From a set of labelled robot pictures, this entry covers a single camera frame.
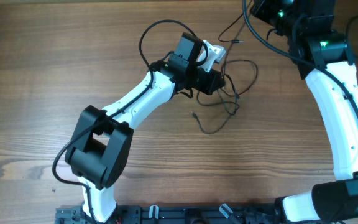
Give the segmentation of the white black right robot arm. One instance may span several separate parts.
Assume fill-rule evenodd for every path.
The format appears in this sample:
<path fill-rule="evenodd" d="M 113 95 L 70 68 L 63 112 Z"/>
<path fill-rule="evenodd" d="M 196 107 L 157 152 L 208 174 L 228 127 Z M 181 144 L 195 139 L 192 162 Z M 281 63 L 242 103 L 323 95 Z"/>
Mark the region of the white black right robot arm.
<path fill-rule="evenodd" d="M 334 1 L 255 1 L 256 17 L 288 39 L 284 56 L 298 67 L 321 113 L 335 180 L 275 201 L 278 223 L 342 223 L 358 218 L 358 84 L 347 36 L 332 28 Z"/>

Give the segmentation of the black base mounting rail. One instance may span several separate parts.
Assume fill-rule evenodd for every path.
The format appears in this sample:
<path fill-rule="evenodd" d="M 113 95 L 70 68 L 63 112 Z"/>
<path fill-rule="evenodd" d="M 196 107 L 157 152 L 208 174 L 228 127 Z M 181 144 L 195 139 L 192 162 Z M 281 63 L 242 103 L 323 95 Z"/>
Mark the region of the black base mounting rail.
<path fill-rule="evenodd" d="M 191 223 L 286 223 L 274 204 L 197 207 L 150 207 L 120 205 L 106 223 L 191 224 Z"/>

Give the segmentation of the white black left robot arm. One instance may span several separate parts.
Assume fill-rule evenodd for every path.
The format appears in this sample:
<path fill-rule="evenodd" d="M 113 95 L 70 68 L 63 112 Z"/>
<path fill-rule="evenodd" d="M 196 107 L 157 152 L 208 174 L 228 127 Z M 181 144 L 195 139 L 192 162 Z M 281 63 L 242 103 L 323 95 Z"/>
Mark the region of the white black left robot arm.
<path fill-rule="evenodd" d="M 226 53 L 189 33 L 183 33 L 173 52 L 150 64 L 145 78 L 128 94 L 98 109 L 89 105 L 79 117 L 65 162 L 83 186 L 81 223 L 107 223 L 117 209 L 114 183 L 122 174 L 134 130 L 160 105 L 176 94 L 193 90 L 206 95 L 223 87 L 221 72 L 213 69 Z"/>

